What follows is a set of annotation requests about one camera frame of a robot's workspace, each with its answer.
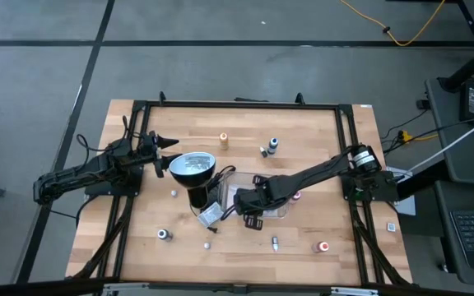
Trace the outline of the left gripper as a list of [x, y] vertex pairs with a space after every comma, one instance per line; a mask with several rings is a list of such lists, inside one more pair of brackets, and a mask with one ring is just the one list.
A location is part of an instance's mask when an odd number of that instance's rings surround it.
[[179, 143], [177, 139], [164, 138], [160, 135], [156, 135], [154, 131], [141, 134], [141, 142], [137, 147], [137, 152], [140, 156], [140, 164], [153, 164], [156, 176], [158, 178], [164, 177], [164, 172], [169, 168], [171, 162], [181, 154], [171, 156], [158, 156], [158, 148], [165, 149], [167, 147], [176, 145]]

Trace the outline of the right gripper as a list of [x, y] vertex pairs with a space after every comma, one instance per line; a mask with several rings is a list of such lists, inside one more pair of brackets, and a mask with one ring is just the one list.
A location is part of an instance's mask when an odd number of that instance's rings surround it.
[[286, 204], [286, 189], [281, 185], [282, 176], [270, 178], [261, 175], [253, 176], [253, 189], [238, 189], [234, 195], [234, 206], [238, 215], [244, 216], [244, 226], [248, 229], [261, 230], [263, 220], [253, 213], [264, 210], [275, 210]]

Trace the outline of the clear plastic container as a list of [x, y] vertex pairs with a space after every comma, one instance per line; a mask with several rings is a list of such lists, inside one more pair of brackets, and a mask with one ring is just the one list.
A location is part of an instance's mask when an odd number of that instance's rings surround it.
[[[238, 189], [253, 189], [253, 180], [256, 177], [255, 173], [243, 172], [227, 172], [224, 174], [218, 190], [218, 197], [220, 199], [221, 209], [227, 210], [234, 204], [234, 195]], [[266, 219], [283, 219], [289, 210], [289, 204], [277, 208], [275, 210], [264, 210], [261, 217]]]

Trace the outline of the black gooseneck desk lamp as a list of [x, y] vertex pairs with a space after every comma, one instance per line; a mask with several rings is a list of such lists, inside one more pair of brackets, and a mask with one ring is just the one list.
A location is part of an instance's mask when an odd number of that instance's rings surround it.
[[187, 190], [189, 204], [196, 209], [207, 205], [207, 184], [216, 168], [216, 157], [207, 152], [190, 152], [172, 160], [169, 171]]

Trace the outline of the black crossbeam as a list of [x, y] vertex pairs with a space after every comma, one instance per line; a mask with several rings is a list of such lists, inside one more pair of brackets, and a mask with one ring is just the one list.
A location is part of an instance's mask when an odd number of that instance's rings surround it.
[[[105, 284], [133, 283], [139, 281], [120, 282], [113, 277], [92, 279], [68, 279], [45, 282], [0, 285], [0, 296], [82, 296], [102, 292]], [[148, 289], [173, 289], [192, 291], [228, 292], [237, 295], [250, 293], [319, 293], [330, 296], [331, 287], [326, 285], [292, 285], [292, 284], [210, 284], [210, 283], [149, 283]], [[361, 286], [347, 286], [351, 288], [376, 289], [379, 296], [474, 296], [473, 293], [444, 291], [438, 289], [424, 289], [416, 285], [390, 285], [368, 283]]]

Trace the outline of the dark grey side desk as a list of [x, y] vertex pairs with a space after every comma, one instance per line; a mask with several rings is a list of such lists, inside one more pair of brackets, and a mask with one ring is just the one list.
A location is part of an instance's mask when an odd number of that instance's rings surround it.
[[[444, 148], [462, 134], [472, 129], [470, 123], [459, 119], [460, 92], [444, 90], [438, 79], [425, 82], [439, 140]], [[443, 153], [448, 171], [447, 181], [434, 183], [439, 203], [444, 235], [448, 244], [448, 268], [466, 284], [474, 284], [474, 269], [466, 262], [453, 226], [450, 212], [474, 210], [474, 133]]]

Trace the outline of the white rod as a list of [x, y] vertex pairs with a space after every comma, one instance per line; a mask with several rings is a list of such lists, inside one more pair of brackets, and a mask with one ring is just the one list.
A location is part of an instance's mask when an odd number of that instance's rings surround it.
[[442, 155], [445, 151], [447, 150], [450, 150], [452, 147], [454, 147], [455, 145], [457, 145], [460, 141], [462, 141], [463, 139], [465, 139], [466, 137], [470, 136], [472, 133], [474, 133], [474, 128], [469, 130], [468, 132], [462, 134], [459, 138], [457, 138], [456, 140], [452, 141], [450, 144], [448, 144], [447, 146], [445, 146], [444, 148], [442, 148], [441, 150], [439, 150], [438, 152], [434, 153], [432, 156], [430, 156], [429, 158], [425, 159], [425, 160], [422, 160], [419, 164], [416, 164], [415, 166], [411, 167], [410, 169], [408, 170], [405, 170], [402, 172], [402, 176], [408, 176], [408, 177], [412, 177], [413, 176], [413, 171], [415, 169], [418, 169], [420, 168], [421, 166], [424, 166], [425, 164], [429, 163], [431, 160], [435, 159], [436, 157], [438, 157], [439, 155]]

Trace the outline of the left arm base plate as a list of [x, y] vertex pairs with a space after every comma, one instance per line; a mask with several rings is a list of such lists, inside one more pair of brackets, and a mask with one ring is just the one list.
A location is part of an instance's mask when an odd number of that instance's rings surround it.
[[128, 196], [135, 197], [140, 192], [143, 167], [135, 166], [122, 172], [118, 178], [86, 187], [88, 196]]

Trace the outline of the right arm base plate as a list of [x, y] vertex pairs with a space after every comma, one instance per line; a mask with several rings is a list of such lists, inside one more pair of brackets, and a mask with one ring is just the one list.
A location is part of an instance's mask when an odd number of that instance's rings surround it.
[[343, 196], [348, 201], [399, 201], [397, 180], [390, 171], [367, 176], [341, 176]]

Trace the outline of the silver metal bracket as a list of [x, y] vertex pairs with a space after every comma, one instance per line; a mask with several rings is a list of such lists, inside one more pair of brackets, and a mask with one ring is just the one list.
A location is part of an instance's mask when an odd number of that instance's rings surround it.
[[330, 296], [379, 296], [379, 291], [376, 289], [331, 287]]
[[102, 293], [105, 296], [119, 296], [120, 292], [148, 289], [149, 286], [149, 283], [143, 282], [105, 284]]

